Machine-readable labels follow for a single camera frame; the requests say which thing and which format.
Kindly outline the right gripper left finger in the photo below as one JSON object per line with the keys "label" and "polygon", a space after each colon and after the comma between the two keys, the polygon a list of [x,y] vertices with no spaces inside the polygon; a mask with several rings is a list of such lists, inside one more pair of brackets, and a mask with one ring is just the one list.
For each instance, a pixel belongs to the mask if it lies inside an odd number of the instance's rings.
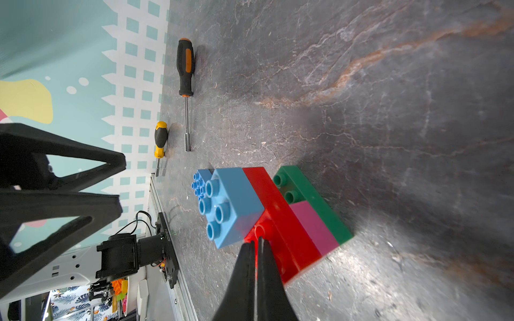
{"label": "right gripper left finger", "polygon": [[244,243],[226,293],[212,320],[254,320],[255,269],[255,243]]}

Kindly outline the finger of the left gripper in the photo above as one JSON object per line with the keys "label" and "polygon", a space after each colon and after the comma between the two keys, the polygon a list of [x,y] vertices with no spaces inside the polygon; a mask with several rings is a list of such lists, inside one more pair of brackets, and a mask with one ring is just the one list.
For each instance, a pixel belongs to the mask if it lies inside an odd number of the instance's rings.
{"label": "finger of the left gripper", "polygon": [[[122,212],[118,195],[2,189],[1,297]],[[9,246],[21,224],[62,217],[73,220],[27,250],[16,254]]]}
{"label": "finger of the left gripper", "polygon": [[120,152],[21,123],[1,125],[1,188],[81,191],[126,169]]}

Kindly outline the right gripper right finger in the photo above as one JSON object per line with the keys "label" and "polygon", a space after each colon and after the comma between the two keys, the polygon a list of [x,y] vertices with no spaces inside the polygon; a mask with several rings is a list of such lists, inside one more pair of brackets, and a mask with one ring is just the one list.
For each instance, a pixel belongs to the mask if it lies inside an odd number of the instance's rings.
{"label": "right gripper right finger", "polygon": [[270,243],[258,240],[257,320],[295,320]]}

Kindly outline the red lego brick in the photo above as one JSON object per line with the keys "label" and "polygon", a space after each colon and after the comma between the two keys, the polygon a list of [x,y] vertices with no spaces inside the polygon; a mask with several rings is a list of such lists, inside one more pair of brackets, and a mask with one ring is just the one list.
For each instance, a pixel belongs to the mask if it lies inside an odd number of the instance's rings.
{"label": "red lego brick", "polygon": [[243,171],[264,206],[245,242],[263,238],[270,243],[282,283],[287,285],[322,255],[266,170],[250,167]]}

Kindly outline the pink lego brick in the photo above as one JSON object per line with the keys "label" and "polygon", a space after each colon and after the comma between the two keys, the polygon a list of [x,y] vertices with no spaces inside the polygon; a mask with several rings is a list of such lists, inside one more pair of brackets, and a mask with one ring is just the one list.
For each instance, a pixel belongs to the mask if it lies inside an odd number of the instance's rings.
{"label": "pink lego brick", "polygon": [[293,203],[290,205],[290,208],[322,256],[329,254],[339,247],[336,238],[308,201]]}

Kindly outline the small blue lego brick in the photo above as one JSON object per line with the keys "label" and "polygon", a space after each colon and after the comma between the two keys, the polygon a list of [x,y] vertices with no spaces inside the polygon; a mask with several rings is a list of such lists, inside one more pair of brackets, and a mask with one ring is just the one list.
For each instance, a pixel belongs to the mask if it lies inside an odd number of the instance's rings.
{"label": "small blue lego brick", "polygon": [[206,181],[199,212],[207,238],[218,249],[241,242],[264,213],[264,206],[240,167],[216,169]]}

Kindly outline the green lego brick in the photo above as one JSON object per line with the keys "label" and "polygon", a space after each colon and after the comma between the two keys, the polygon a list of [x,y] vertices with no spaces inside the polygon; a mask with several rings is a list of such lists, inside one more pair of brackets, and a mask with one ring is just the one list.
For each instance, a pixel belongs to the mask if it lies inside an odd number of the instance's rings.
{"label": "green lego brick", "polygon": [[353,234],[349,228],[342,222],[339,215],[330,208],[300,168],[294,165],[282,166],[273,177],[273,182],[289,205],[308,201],[339,245],[352,239]]}

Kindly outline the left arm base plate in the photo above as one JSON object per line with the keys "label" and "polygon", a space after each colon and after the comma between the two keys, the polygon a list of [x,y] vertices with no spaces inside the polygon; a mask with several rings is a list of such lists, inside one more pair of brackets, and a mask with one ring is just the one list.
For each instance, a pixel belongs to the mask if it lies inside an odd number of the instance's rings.
{"label": "left arm base plate", "polygon": [[177,260],[177,255],[173,246],[171,230],[167,224],[165,214],[163,212],[158,213],[156,227],[157,235],[160,237],[161,243],[163,245],[163,271],[169,287],[174,289],[178,281],[179,262]]}

